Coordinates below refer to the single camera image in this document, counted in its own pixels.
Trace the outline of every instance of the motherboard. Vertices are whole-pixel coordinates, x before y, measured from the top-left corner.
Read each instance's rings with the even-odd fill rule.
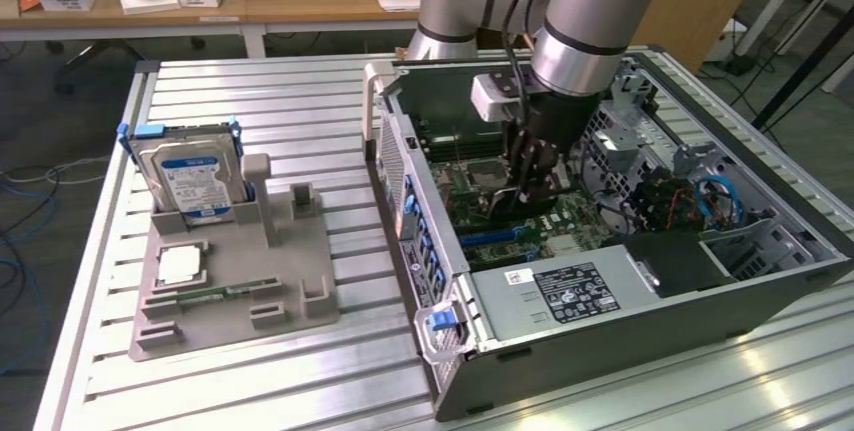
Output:
[[[581,189],[558,195],[541,215],[490,220],[492,197],[508,188],[501,158],[434,163],[432,173],[473,271],[598,249],[614,235],[594,198]]]

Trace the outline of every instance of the hard drive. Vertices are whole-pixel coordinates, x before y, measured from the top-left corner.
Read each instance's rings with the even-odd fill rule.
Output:
[[[250,198],[241,174],[241,126],[141,125],[123,144],[149,184],[161,213],[181,212],[190,226],[234,220],[231,207]]]

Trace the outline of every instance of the aluminum table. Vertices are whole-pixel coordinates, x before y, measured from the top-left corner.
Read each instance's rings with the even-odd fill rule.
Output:
[[[117,147],[37,429],[854,429],[851,278],[735,340],[464,421],[433,420],[361,152],[364,67],[392,58],[142,65],[125,122],[197,124],[235,115],[247,152],[274,159],[271,192],[305,180],[322,192],[342,319],[305,332],[130,360],[153,200]],[[744,131],[748,122],[668,55],[652,58],[797,188],[795,162]],[[660,100],[660,116],[690,143],[697,125],[672,112],[666,97]],[[843,203],[824,192],[808,198],[854,236]]]

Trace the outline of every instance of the blue cable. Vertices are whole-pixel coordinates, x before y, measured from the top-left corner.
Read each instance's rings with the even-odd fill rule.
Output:
[[[42,333],[37,338],[37,342],[33,347],[25,351],[18,358],[13,360],[3,368],[0,368],[0,376],[9,373],[13,369],[15,369],[22,362],[25,362],[34,354],[37,354],[41,349],[45,347],[49,341],[49,335],[51,332],[51,323],[49,321],[49,312],[45,306],[45,300],[42,299],[42,290],[39,289],[39,283],[37,281],[35,276],[30,273],[26,266],[18,261],[13,261],[11,259],[0,259],[0,262],[14,266],[23,274],[23,279],[27,280],[30,287],[33,288],[33,295],[37,301],[37,307],[39,308],[39,314],[42,314]]]
[[[697,180],[697,183],[694,183],[694,197],[697,198],[697,202],[700,203],[698,207],[701,212],[710,218],[714,216],[712,210],[704,202],[702,184],[705,182],[718,183],[727,189],[727,192],[731,194],[731,199],[733,200],[733,206],[736,206],[736,222],[741,224],[744,218],[743,202],[739,200],[739,194],[736,193],[736,186],[733,185],[733,182],[724,176],[712,174],[700,178]]]
[[[9,242],[11,244],[17,244],[25,241],[26,239],[29,239],[34,234],[37,234],[42,230],[42,228],[45,228],[45,226],[49,224],[51,219],[54,219],[54,214],[57,213],[57,198],[43,193],[27,193],[3,183],[0,183],[0,188],[6,189],[10,193],[18,196],[25,196],[27,198],[42,198],[49,201],[49,210],[45,213],[45,216],[42,217],[42,220],[39,221],[39,223],[37,223],[37,225],[31,229],[25,231],[21,235],[15,237],[10,237]]]

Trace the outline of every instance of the green circuit board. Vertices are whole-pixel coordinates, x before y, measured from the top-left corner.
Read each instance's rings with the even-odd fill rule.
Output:
[[[533,218],[501,225],[490,223],[486,214],[492,195],[508,182],[501,158],[436,163],[432,172],[476,271],[598,249],[614,235],[596,201],[581,192],[561,195],[554,207]],[[468,240],[477,242],[480,237],[497,235],[513,238],[466,245],[472,242]]]

